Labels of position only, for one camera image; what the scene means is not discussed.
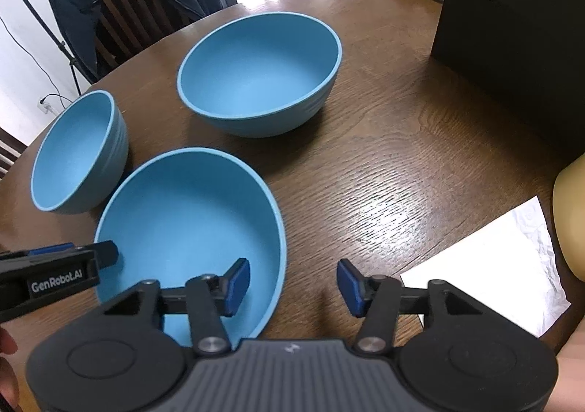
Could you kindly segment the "left operator hand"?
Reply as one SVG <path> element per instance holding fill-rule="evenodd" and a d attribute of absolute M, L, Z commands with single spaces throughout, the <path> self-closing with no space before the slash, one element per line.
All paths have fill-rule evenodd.
<path fill-rule="evenodd" d="M 20 390 L 19 384 L 17 380 L 16 373 L 6 359 L 6 356 L 14 355 L 18 352 L 18 346 L 14 338 L 9 334 L 9 332 L 1 328 L 0 329 L 0 346 L 1 346 L 1 371 L 0 371 L 0 388 L 1 394 L 6 399 L 6 401 L 10 404 L 10 406 L 18 412 L 21 412 L 22 409 L 20 407 Z"/>

